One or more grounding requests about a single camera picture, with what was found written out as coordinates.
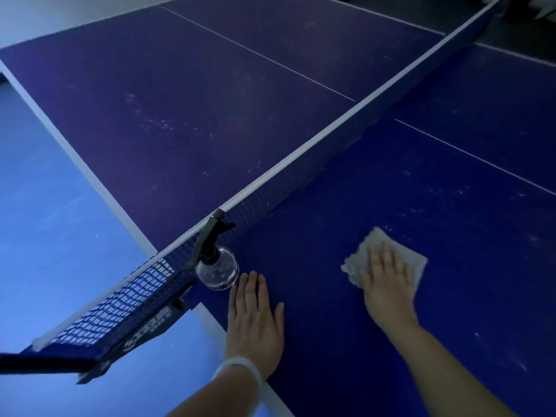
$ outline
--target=hand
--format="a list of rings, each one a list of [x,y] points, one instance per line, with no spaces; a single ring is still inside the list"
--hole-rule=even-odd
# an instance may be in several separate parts
[[[372,276],[360,271],[365,293],[365,307],[373,321],[387,336],[392,337],[408,326],[419,326],[413,307],[415,287],[407,265],[393,254],[386,244],[382,254],[375,246],[369,247]]]
[[[284,303],[278,304],[273,316],[265,277],[257,277],[254,271],[249,276],[243,273],[239,287],[233,285],[230,290],[225,357],[251,360],[266,380],[276,370],[283,350]]]

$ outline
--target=white cleaning cloth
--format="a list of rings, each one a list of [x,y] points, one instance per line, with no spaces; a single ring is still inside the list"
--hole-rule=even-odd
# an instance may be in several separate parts
[[[365,240],[359,245],[357,252],[345,259],[344,264],[341,266],[341,269],[349,275],[349,281],[361,288],[359,271],[365,269],[372,275],[371,266],[369,265],[369,246],[375,245],[380,247],[383,243],[390,246],[409,266],[411,274],[413,275],[413,284],[415,285],[415,289],[417,289],[425,266],[427,265],[427,258],[394,241],[379,227],[374,227],[372,229],[369,235],[365,237]]]

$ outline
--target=forearm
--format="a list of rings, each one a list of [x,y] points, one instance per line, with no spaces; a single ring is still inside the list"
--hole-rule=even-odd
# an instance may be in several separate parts
[[[515,416],[426,330],[410,326],[389,338],[431,416]]]
[[[166,417],[248,417],[258,398],[253,373],[245,366],[231,366]]]

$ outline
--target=table tennis table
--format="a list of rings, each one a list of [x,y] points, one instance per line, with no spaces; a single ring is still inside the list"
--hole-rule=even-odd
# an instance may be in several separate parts
[[[152,256],[21,362],[86,383],[188,308],[221,336],[227,294],[184,270],[221,208],[237,223],[221,242],[286,302],[277,413],[425,413],[340,271],[380,226],[431,260],[427,329],[514,409],[546,414],[556,69],[467,46],[500,1],[443,35],[334,0],[174,0],[0,50]]]

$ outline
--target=spray bottle nozzle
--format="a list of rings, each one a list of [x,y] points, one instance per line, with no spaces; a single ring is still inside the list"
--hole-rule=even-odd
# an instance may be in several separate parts
[[[205,265],[213,265],[218,261],[220,252],[216,248],[216,239],[223,232],[229,231],[236,226],[232,222],[224,222],[224,214],[223,210],[217,209],[208,219],[208,222],[199,234],[199,238],[195,242],[191,258],[186,265],[187,269],[195,268],[200,261]]]

